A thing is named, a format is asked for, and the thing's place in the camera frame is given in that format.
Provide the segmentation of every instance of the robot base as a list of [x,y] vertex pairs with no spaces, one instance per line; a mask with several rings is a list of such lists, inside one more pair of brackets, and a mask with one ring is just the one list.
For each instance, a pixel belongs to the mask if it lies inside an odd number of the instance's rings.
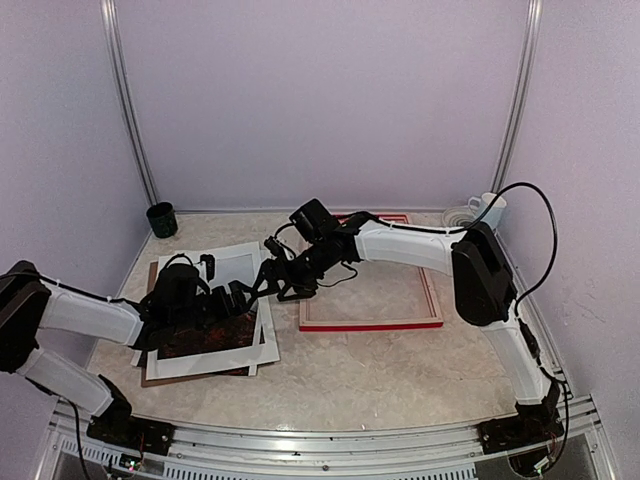
[[176,427],[166,422],[129,417],[124,431],[114,432],[96,419],[87,428],[87,436],[136,452],[167,456]]
[[482,451],[488,455],[543,443],[551,439],[551,434],[559,438],[564,428],[556,412],[546,424],[521,415],[489,420],[478,425],[478,434]]

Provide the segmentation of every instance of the metal bar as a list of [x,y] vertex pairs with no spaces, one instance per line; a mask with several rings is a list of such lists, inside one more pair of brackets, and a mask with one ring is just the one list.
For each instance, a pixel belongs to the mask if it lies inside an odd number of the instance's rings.
[[[592,431],[600,424],[590,397],[569,401],[570,437]],[[82,430],[87,417],[83,415]],[[324,477],[394,474],[423,469],[449,468],[503,456],[484,456],[475,422],[435,427],[364,432],[279,432],[228,427],[177,425],[169,457],[150,460],[184,468],[224,470],[244,475]],[[73,411],[58,404],[51,428],[69,438],[75,434]],[[103,446],[92,439],[85,445]],[[327,466],[329,471],[322,473]]]
[[522,54],[520,57],[520,65],[518,67],[518,79],[516,81],[516,89],[511,103],[511,111],[507,122],[507,130],[502,145],[500,146],[500,156],[498,167],[493,177],[491,185],[492,192],[498,192],[507,179],[509,165],[513,157],[518,131],[522,121],[522,114],[529,90],[529,81],[533,70],[533,61],[535,57],[536,45],[538,43],[538,34],[540,31],[540,17],[542,15],[542,0],[529,0],[529,11],[527,17],[527,27],[525,31],[524,44],[522,46]]
[[122,110],[122,118],[127,128],[129,141],[133,149],[133,155],[136,161],[138,174],[144,187],[144,193],[149,205],[158,203],[158,193],[147,161],[147,156],[142,144],[140,129],[136,119],[131,91],[127,82],[127,70],[122,52],[122,43],[120,41],[120,32],[118,30],[118,17],[116,12],[115,0],[100,0],[102,11],[102,22],[107,36],[107,46],[109,48],[109,58],[111,60],[111,69],[116,84],[116,92],[120,99],[120,107]]

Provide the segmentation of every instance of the black cup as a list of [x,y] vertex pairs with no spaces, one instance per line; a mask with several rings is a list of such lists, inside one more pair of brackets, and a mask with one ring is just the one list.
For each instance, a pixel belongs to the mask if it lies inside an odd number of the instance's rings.
[[149,207],[147,218],[153,234],[158,238],[169,238],[178,231],[176,212],[169,202],[160,202]]

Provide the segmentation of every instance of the white frame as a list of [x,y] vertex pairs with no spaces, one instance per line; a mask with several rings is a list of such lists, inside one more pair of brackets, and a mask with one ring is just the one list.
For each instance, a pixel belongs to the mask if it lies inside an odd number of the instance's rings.
[[[216,259],[219,260],[251,255],[254,275],[256,276],[262,263],[260,244],[258,242],[198,252],[179,253],[184,253],[189,258],[193,257],[192,260],[195,260],[195,262],[199,260],[199,256],[203,253],[213,254]],[[158,271],[170,258],[171,256],[159,258]],[[257,344],[257,342],[260,341],[260,328],[256,328],[254,344],[251,347],[163,360],[158,360],[157,351],[149,352],[147,357],[147,380],[215,373],[235,368],[251,367],[252,365],[255,366],[263,363],[277,362],[280,360],[280,354],[278,352],[273,318],[271,317],[271,309],[267,298],[258,299],[257,320],[262,327],[264,344]]]

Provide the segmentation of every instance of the metal frame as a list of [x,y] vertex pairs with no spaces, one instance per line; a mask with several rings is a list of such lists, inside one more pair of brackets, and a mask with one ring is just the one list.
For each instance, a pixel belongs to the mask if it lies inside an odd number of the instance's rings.
[[140,136],[140,128],[136,119],[133,101],[131,100],[131,91],[127,82],[127,69],[124,63],[124,55],[122,52],[122,43],[120,41],[120,31],[118,30],[118,15],[116,12],[115,0],[100,0],[102,11],[102,21],[104,23],[105,33],[107,35],[107,46],[109,48],[109,57],[111,60],[111,69],[116,83],[116,91],[120,99],[122,108],[122,118],[135,157],[138,174],[142,180],[144,193],[149,205],[158,203],[158,193],[151,174],[151,168],[147,161],[147,156],[142,145]]
[[527,92],[529,90],[529,80],[531,79],[531,71],[533,69],[533,60],[536,53],[536,45],[538,43],[538,33],[540,30],[540,17],[542,16],[542,0],[529,0],[529,14],[527,17],[527,28],[522,45],[522,54],[520,57],[520,66],[518,67],[518,80],[516,89],[511,103],[511,112],[507,122],[507,131],[502,139],[500,147],[500,157],[498,167],[493,177],[491,185],[492,192],[498,192],[507,180],[507,173],[516,140],[518,138],[518,130],[522,121],[525,103],[527,100]]
[[[115,0],[100,0],[102,21],[107,36],[107,46],[111,67],[116,83],[116,90],[122,108],[122,117],[127,128],[129,140],[133,149],[138,174],[144,187],[145,196],[149,205],[158,203],[159,195],[153,174],[147,160],[147,156],[140,135],[140,128],[135,114],[131,90],[127,81],[127,71],[118,29],[118,15]],[[518,77],[516,88],[511,103],[511,110],[507,122],[507,130],[500,147],[498,166],[493,177],[491,186],[492,192],[500,190],[506,181],[509,165],[513,156],[518,130],[524,112],[529,80],[533,69],[538,33],[540,29],[540,18],[542,15],[542,0],[529,0],[527,16],[527,26],[525,38],[522,46],[520,64],[518,67]],[[181,213],[211,213],[209,210],[184,211]]]
[[[586,435],[599,479],[614,480],[613,464],[600,418],[591,397],[570,401],[570,437]],[[87,416],[81,420],[86,429]],[[424,472],[469,469],[477,461],[507,455],[483,455],[476,422],[373,432],[287,432],[178,426],[167,457],[146,455],[152,478],[196,479],[198,475],[229,478],[407,478]],[[108,457],[135,453],[83,437],[88,461],[106,464]],[[52,478],[61,451],[77,455],[71,407],[59,403],[45,441],[36,479]],[[509,454],[526,451],[519,449]]]

